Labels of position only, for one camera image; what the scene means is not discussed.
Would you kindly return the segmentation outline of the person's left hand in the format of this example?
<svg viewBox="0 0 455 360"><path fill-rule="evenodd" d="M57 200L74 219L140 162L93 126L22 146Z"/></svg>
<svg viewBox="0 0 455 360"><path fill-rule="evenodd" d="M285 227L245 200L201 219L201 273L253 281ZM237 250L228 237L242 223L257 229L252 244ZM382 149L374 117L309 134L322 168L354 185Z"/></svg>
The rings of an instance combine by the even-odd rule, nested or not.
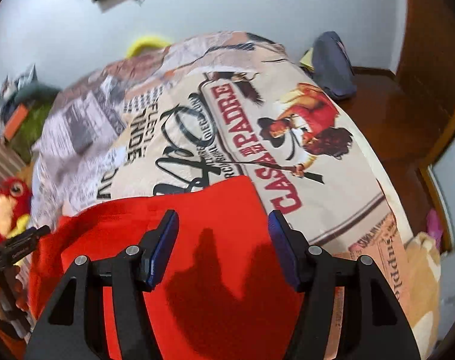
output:
<svg viewBox="0 0 455 360"><path fill-rule="evenodd" d="M26 292L18 276L21 268L17 265L4 271L4 277L14 296L15 307L23 312L29 310L26 300ZM0 320L10 323L12 320L13 307L7 303L6 291L0 286Z"/></svg>

